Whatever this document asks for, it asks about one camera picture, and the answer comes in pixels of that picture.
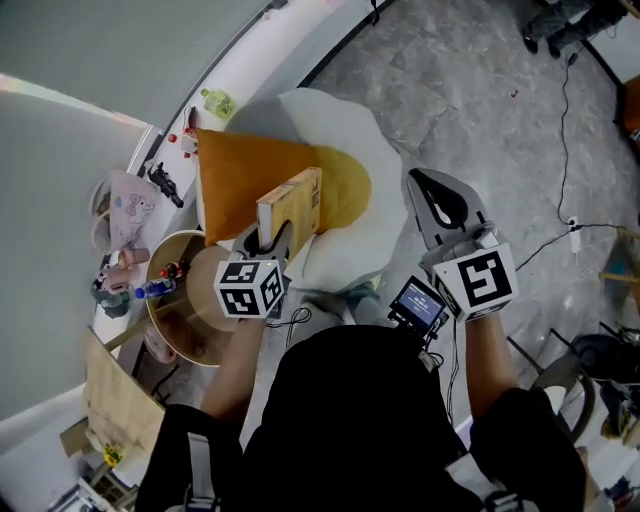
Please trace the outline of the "orange cushion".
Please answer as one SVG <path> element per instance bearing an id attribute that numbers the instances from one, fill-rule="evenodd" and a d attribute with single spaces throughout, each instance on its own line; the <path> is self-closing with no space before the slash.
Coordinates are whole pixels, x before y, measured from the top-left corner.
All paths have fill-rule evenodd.
<path id="1" fill-rule="evenodd" d="M 298 173 L 319 165 L 302 143 L 196 130 L 205 243 L 231 240 L 256 221 L 256 202 Z"/>

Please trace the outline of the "long wooden table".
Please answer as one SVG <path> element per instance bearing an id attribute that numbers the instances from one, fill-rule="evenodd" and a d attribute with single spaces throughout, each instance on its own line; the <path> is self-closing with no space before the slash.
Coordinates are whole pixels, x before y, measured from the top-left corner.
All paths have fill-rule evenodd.
<path id="1" fill-rule="evenodd" d="M 124 458 L 151 453 L 165 413 L 112 355 L 127 338 L 124 332 L 104 343 L 92 328 L 86 330 L 83 391 L 90 431 Z"/>

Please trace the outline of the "grey metal chair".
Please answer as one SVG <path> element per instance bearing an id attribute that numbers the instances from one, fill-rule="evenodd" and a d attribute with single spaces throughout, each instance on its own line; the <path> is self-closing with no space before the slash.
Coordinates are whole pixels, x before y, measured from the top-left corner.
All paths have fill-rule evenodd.
<path id="1" fill-rule="evenodd" d="M 537 377 L 531 388 L 546 394 L 556 423 L 569 440 L 576 443 L 587 429 L 593 416 L 596 405 L 596 390 L 593 380 L 585 373 L 574 346 L 557 330 L 551 328 L 549 333 L 565 345 L 567 350 L 546 368 L 543 368 L 512 337 L 508 336 L 507 341 L 534 368 Z M 580 388 L 580 394 L 576 395 L 574 399 L 582 398 L 582 408 L 577 420 L 573 425 L 570 425 L 562 410 L 571 403 L 568 396 L 577 387 Z"/>

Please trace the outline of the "pink flask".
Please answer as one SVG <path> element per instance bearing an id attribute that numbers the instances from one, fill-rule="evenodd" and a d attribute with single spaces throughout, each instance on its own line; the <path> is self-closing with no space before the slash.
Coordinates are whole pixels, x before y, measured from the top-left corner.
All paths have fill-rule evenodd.
<path id="1" fill-rule="evenodd" d="M 99 293 L 118 295 L 127 291 L 130 285 L 140 277 L 140 274 L 138 266 L 105 266 L 97 273 L 91 290 L 95 296 L 98 296 Z"/>

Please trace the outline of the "wooden frame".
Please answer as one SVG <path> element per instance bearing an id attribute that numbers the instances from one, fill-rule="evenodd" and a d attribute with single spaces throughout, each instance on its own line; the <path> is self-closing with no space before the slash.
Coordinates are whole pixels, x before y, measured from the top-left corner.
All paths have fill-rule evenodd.
<path id="1" fill-rule="evenodd" d="M 616 238 L 599 277 L 640 286 L 640 232 L 616 229 Z"/>

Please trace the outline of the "person's right forearm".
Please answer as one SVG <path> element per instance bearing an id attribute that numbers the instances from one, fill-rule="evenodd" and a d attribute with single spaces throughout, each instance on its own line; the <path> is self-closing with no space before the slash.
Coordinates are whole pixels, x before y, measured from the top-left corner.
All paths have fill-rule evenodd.
<path id="1" fill-rule="evenodd" d="M 465 343 L 467 393 L 477 420 L 519 382 L 498 313 L 467 322 Z"/>

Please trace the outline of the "grey roller blind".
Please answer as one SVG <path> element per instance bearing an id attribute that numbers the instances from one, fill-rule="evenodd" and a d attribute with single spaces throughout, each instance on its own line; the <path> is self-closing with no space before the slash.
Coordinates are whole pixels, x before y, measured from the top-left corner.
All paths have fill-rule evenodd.
<path id="1" fill-rule="evenodd" d="M 0 0 L 0 72 L 159 128 L 269 0 Z"/>
<path id="2" fill-rule="evenodd" d="M 0 91 L 0 421 L 79 385 L 101 257 L 89 203 L 144 126 Z"/>

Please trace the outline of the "white pouch with cartoon print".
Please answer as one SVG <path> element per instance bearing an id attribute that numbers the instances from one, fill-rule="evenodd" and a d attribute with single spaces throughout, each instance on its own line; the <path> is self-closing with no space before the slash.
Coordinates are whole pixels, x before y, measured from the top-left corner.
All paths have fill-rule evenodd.
<path id="1" fill-rule="evenodd" d="M 120 170 L 109 175 L 110 251 L 133 245 L 159 203 L 159 189 L 151 182 Z"/>

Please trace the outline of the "blue-label water bottle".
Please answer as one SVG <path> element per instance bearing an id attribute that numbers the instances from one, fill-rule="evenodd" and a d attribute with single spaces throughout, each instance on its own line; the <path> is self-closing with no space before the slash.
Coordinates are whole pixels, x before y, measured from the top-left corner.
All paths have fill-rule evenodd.
<path id="1" fill-rule="evenodd" d="M 134 290 L 134 295 L 139 300 L 151 300 L 172 293 L 177 287 L 173 278 L 157 278 L 145 282 Z"/>

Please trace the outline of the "brown cardboard sheet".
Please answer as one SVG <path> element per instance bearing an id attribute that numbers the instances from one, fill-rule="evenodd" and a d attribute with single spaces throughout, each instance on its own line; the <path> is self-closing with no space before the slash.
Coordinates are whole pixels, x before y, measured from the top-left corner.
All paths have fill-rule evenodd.
<path id="1" fill-rule="evenodd" d="M 89 421 L 85 417 L 59 434 L 63 451 L 67 457 L 71 458 L 77 452 L 91 447 L 91 442 L 87 437 L 88 428 Z"/>

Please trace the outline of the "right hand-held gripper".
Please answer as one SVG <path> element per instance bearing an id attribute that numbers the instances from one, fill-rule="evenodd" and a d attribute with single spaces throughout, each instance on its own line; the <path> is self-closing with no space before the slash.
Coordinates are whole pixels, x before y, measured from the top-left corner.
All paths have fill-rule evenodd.
<path id="1" fill-rule="evenodd" d="M 472 321 L 516 298 L 510 244 L 495 224 L 484 223 L 486 210 L 478 193 L 432 169 L 410 170 L 407 185 L 425 245 L 437 246 L 424 254 L 420 266 L 452 317 Z M 444 243 L 448 235 L 453 236 Z"/>

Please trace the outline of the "small black monitor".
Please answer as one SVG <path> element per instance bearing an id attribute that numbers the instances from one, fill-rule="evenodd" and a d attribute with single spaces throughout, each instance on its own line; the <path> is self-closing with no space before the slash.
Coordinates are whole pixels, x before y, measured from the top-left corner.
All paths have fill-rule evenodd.
<path id="1" fill-rule="evenodd" d="M 449 315 L 442 298 L 416 276 L 411 276 L 390 304 L 388 319 L 428 349 Z"/>

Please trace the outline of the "green round container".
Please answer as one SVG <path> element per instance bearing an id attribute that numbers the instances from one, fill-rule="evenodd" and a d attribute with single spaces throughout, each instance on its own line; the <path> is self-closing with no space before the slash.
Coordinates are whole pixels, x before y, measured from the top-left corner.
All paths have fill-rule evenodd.
<path id="1" fill-rule="evenodd" d="M 116 294 L 105 292 L 99 304 L 108 318 L 116 319 L 125 316 L 131 307 L 131 294 L 128 290 Z"/>

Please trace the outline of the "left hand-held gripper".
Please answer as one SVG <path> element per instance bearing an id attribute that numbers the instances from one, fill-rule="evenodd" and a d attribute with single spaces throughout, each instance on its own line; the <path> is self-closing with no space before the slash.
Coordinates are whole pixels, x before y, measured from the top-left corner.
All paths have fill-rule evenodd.
<path id="1" fill-rule="evenodd" d="M 270 258 L 260 252 L 259 225 L 251 224 L 233 242 L 231 255 L 218 265 L 214 290 L 222 313 L 235 319 L 279 319 L 288 290 L 284 266 L 289 258 L 293 224 L 284 222 L 270 247 Z"/>

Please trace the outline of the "person's grey jeans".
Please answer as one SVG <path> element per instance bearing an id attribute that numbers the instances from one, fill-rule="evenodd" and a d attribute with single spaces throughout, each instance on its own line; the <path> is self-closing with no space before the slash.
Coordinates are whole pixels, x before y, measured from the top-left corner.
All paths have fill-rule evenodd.
<path id="1" fill-rule="evenodd" d="M 299 325 L 295 333 L 309 337 L 346 325 L 393 327 L 376 289 L 374 281 L 369 280 L 342 293 L 318 292 L 305 296 L 302 305 L 311 312 L 311 318 Z"/>

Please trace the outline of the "yellow book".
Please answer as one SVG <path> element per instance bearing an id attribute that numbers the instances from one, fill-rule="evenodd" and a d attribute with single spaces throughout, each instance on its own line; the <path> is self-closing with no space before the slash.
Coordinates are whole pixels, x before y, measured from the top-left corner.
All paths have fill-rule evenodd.
<path id="1" fill-rule="evenodd" d="M 292 236 L 288 259 L 293 260 L 306 242 L 316 233 L 320 222 L 322 170 L 310 167 L 256 202 L 259 241 L 269 247 L 290 221 Z"/>

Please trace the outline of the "person's left forearm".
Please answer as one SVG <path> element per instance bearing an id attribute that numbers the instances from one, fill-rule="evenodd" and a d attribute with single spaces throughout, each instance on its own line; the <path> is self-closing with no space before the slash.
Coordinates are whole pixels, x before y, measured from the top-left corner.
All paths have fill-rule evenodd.
<path id="1" fill-rule="evenodd" d="M 201 402 L 201 410 L 240 430 L 253 394 L 266 322 L 242 319 Z"/>

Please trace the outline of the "white round basket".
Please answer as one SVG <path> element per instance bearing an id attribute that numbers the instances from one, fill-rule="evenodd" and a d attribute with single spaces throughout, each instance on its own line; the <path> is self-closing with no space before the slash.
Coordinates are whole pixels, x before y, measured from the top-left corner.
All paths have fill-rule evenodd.
<path id="1" fill-rule="evenodd" d="M 110 251 L 109 235 L 110 172 L 94 188 L 90 201 L 90 213 L 94 220 L 91 241 L 94 248 L 102 254 L 113 253 Z"/>

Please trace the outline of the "green plastic bottle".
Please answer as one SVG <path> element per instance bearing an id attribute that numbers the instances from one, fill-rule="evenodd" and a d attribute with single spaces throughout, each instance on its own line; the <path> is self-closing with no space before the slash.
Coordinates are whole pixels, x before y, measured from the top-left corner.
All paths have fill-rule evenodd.
<path id="1" fill-rule="evenodd" d="M 235 100 L 221 89 L 200 90 L 204 109 L 213 116 L 228 121 L 236 110 Z"/>

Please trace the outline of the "grey cushion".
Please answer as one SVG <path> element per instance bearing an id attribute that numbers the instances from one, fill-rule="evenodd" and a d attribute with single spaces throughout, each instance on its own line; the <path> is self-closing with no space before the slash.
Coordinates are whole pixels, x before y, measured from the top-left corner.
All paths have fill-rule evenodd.
<path id="1" fill-rule="evenodd" d="M 231 117 L 224 131 L 293 143 L 303 142 L 279 97 L 244 105 Z"/>

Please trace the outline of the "black toy figure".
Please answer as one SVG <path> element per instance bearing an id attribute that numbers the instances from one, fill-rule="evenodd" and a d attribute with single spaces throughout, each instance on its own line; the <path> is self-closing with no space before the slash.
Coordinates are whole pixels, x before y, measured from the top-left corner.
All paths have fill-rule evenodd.
<path id="1" fill-rule="evenodd" d="M 176 208 L 183 208 L 184 201 L 180 198 L 175 182 L 164 170 L 164 163 L 158 163 L 154 168 L 147 171 L 149 180 L 155 184 L 161 193 L 168 198 Z"/>

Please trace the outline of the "round wooden side table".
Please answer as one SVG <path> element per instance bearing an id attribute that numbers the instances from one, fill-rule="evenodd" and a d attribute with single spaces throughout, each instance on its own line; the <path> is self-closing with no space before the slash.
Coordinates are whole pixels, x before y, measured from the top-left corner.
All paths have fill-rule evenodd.
<path id="1" fill-rule="evenodd" d="M 151 329 L 161 345 L 177 356 L 205 367 L 217 367 L 237 321 L 226 318 L 213 282 L 218 264 L 230 256 L 230 245 L 205 245 L 200 230 L 179 230 L 155 246 L 139 265 L 133 287 L 160 276 L 169 263 L 188 262 L 188 272 L 173 292 L 158 298 L 135 299 L 128 313 L 111 320 L 98 313 L 93 329 L 108 351 L 118 350 L 132 337 Z"/>

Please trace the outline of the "person's black shirt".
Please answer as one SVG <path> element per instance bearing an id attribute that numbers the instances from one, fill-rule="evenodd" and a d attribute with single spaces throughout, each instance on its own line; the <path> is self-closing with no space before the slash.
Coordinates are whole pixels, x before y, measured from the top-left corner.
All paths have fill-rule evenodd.
<path id="1" fill-rule="evenodd" d="M 584 508 L 584 466 L 545 394 L 500 392 L 464 444 L 437 372 L 387 327 L 332 327 L 291 347 L 246 444 L 217 418 L 169 406 L 136 512 L 194 497 L 191 435 L 209 443 L 219 512 L 483 512 L 474 475 L 538 512 Z"/>

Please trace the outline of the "white fried-egg shaped cushion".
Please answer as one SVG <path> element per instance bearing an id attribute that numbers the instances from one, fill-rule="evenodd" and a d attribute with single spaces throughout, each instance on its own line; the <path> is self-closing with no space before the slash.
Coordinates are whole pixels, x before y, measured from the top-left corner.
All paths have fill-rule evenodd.
<path id="1" fill-rule="evenodd" d="M 300 290 L 346 290 L 392 258 L 408 218 L 401 157 L 360 104 L 309 88 L 278 97 L 322 170 L 320 229 L 286 274 Z"/>

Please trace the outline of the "black round chair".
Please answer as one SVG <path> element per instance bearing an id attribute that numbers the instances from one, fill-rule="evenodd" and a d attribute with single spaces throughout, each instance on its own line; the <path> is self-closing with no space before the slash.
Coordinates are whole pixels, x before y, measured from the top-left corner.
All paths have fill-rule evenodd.
<path id="1" fill-rule="evenodd" d="M 583 370 L 594 381 L 640 402 L 640 329 L 599 323 L 597 333 L 576 337 L 571 346 Z"/>

